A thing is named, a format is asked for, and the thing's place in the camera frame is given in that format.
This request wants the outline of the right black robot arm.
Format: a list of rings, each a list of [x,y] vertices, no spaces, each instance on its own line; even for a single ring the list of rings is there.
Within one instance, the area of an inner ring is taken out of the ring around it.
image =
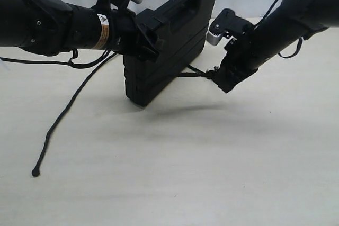
[[[230,41],[210,77],[228,93],[292,43],[298,43],[299,51],[303,41],[337,26],[338,0],[282,0],[257,25],[225,8],[210,25],[207,41],[214,46],[223,37]]]

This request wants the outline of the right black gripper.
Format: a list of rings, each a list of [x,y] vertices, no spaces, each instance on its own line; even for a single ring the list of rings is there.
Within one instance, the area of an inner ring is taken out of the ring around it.
[[[242,35],[229,41],[225,50],[220,68],[212,74],[212,81],[225,93],[229,93],[234,87],[255,74],[258,68],[247,67],[247,63],[252,58],[250,51],[251,41],[249,36]]]

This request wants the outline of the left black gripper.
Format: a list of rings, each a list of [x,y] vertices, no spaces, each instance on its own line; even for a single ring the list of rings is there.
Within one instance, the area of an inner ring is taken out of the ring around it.
[[[165,36],[162,23],[155,17],[155,11],[145,9],[137,15],[131,10],[125,13],[113,11],[114,39],[112,50],[122,55],[137,57],[142,61],[156,61],[163,51]],[[138,24],[151,41],[142,40]]]

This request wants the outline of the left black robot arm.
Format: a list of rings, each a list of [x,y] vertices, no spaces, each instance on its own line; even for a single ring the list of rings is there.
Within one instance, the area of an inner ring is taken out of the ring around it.
[[[97,0],[89,8],[62,0],[1,0],[1,46],[47,57],[91,49],[155,60],[160,51],[130,2],[142,0]]]

